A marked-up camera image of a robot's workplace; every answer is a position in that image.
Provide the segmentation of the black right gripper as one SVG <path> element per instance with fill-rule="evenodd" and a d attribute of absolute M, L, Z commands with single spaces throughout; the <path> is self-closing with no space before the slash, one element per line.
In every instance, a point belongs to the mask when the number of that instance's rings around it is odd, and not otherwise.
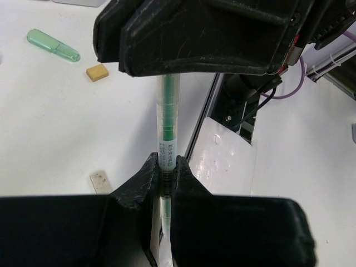
<path fill-rule="evenodd" d="M 303 49 L 313 44 L 320 50 L 335 41 L 355 22 L 355 1 L 314 1 L 283 63 L 293 66 Z"/>

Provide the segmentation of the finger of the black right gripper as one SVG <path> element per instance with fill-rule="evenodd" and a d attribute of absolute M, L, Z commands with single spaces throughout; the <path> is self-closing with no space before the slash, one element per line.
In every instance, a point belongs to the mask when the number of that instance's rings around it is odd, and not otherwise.
<path fill-rule="evenodd" d="M 301 1 L 144 1 L 122 29 L 119 69 L 133 77 L 277 73 L 300 8 Z"/>
<path fill-rule="evenodd" d="M 121 30 L 143 0 L 111 0 L 93 26 L 93 48 L 100 63 L 119 61 Z"/>

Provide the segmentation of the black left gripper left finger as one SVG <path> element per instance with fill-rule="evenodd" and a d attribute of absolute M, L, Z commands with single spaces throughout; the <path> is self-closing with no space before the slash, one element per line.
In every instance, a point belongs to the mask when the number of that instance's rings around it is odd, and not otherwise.
<path fill-rule="evenodd" d="M 1 198 L 2 266 L 157 266 L 159 167 L 151 154 L 110 194 Z"/>

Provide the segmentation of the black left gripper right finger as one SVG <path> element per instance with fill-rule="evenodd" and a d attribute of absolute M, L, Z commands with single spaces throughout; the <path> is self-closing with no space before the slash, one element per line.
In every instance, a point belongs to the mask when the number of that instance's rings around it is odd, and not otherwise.
<path fill-rule="evenodd" d="M 212 194 L 177 158 L 172 186 L 175 266 L 316 266 L 301 206 L 280 197 Z"/>

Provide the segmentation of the beige eraser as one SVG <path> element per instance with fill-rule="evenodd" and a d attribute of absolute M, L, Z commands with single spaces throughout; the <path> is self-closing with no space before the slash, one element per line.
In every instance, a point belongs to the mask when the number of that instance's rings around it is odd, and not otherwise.
<path fill-rule="evenodd" d="M 90 174 L 90 181 L 96 194 L 104 195 L 112 192 L 112 186 L 103 170 Z"/>

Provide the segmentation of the green pen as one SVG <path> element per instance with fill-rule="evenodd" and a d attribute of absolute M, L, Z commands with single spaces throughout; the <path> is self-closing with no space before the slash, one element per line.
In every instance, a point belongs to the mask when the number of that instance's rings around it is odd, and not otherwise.
<path fill-rule="evenodd" d="M 160 215 L 162 234 L 167 240 L 170 240 L 171 232 L 171 195 L 177 158 L 179 94 L 179 74 L 158 77 L 156 115 L 160 168 Z"/>

